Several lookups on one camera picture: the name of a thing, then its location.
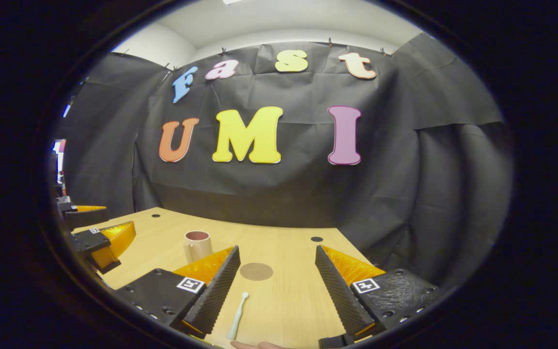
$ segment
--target wooden table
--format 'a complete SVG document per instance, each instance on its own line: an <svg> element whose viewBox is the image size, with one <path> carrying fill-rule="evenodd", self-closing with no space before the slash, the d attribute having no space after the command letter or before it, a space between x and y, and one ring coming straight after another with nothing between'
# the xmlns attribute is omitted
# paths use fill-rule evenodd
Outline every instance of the wooden table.
<svg viewBox="0 0 558 349"><path fill-rule="evenodd" d="M233 245L240 248L241 265L264 263L274 274L267 280L247 280L240 272L219 313L213 332L204 340L232 349L226 338L241 301L248 292L236 340L257 345L268 341L294 349L317 349L319 338L345 333L339 316L314 263L316 246L334 248L369 263L336 228L279 228L246 225L151 208L91 227L108 227L135 221L137 237L120 261L103 277L113 289L154 268L176 270L186 265L184 234L203 230L211 236L213 251ZM74 232L91 227L77 228ZM314 242L311 237L321 237Z"/></svg>

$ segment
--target cup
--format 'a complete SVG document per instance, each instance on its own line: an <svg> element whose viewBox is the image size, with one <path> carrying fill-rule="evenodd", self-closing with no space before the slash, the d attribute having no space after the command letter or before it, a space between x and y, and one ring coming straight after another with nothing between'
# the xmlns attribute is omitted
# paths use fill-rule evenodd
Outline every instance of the cup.
<svg viewBox="0 0 558 349"><path fill-rule="evenodd" d="M187 263L193 263L211 254L210 234L199 230L184 234L184 255Z"/></svg>

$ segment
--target brown circular coaster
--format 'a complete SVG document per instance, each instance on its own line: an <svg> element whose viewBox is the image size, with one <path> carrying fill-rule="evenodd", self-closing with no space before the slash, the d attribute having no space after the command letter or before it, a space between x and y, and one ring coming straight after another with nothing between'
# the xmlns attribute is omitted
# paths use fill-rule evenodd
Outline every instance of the brown circular coaster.
<svg viewBox="0 0 558 349"><path fill-rule="evenodd" d="M241 275L248 280L266 280L273 276L273 268L263 263L248 263L241 266Z"/></svg>

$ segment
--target hand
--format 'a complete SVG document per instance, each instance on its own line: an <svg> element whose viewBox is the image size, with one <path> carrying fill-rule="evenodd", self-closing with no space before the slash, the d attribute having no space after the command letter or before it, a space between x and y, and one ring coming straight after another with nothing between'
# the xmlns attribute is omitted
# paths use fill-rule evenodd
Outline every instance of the hand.
<svg viewBox="0 0 558 349"><path fill-rule="evenodd" d="M255 345L245 344L245 343L237 342L235 340L230 342L230 344L236 349L286 349L284 347L279 347L276 344L268 343L268 342L261 342L257 345L257 347Z"/></svg>

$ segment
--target plastic spoon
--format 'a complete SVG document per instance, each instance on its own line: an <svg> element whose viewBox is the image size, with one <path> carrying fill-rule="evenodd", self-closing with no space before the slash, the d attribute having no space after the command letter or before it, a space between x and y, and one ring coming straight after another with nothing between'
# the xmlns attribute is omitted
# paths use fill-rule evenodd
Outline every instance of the plastic spoon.
<svg viewBox="0 0 558 349"><path fill-rule="evenodd" d="M235 340L236 339L236 331L238 330L238 323L240 322L240 318L242 316L242 305L244 304L244 300L248 297L248 293L242 292L242 300L241 305L238 307L236 311L236 315L234 316L234 322L232 322L232 327L230 327L230 331L228 332L228 339Z"/></svg>

